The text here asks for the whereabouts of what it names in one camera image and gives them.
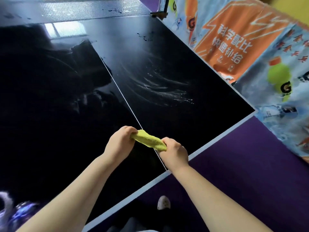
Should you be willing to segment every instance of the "white sneaker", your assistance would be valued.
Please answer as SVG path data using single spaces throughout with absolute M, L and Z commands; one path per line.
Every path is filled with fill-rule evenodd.
M 171 202 L 165 195 L 161 196 L 158 201 L 158 210 L 163 210 L 165 208 L 171 209 Z

